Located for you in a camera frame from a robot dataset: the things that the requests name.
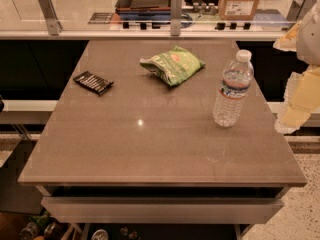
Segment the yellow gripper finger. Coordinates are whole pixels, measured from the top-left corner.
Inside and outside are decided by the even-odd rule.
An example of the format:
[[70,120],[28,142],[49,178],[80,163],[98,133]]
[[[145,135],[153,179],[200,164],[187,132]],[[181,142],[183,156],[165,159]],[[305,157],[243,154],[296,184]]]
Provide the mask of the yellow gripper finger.
[[274,43],[273,47],[280,51],[285,52],[296,52],[298,48],[298,37],[301,28],[301,21],[295,23],[286,34],[278,38]]
[[303,73],[292,72],[280,104],[275,129],[281,134],[298,130],[320,107],[320,67],[310,65]]

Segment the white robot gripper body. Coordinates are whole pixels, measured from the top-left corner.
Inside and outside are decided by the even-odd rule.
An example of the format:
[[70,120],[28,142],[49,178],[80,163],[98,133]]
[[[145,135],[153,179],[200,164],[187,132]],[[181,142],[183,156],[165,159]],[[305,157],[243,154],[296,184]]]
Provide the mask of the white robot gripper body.
[[296,52],[299,60],[309,65],[320,65],[320,0],[301,21]]

